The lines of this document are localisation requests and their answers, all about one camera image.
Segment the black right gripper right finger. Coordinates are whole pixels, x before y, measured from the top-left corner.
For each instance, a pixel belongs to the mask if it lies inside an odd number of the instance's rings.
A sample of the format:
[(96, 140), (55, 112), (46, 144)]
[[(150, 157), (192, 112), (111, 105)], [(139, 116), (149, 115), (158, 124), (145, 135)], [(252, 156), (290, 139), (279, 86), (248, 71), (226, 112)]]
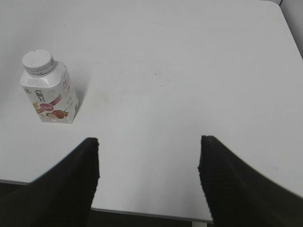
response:
[(303, 199), (271, 181), (214, 136), (202, 136), (201, 186), (216, 227), (301, 227)]

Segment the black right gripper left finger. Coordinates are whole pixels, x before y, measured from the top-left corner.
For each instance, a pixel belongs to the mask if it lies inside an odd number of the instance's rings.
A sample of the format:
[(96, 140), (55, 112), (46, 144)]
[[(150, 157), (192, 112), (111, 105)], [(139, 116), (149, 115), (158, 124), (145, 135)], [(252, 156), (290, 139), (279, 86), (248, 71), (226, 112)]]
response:
[(2, 227), (85, 227), (99, 174), (99, 143), (86, 138), (42, 176), (0, 200)]

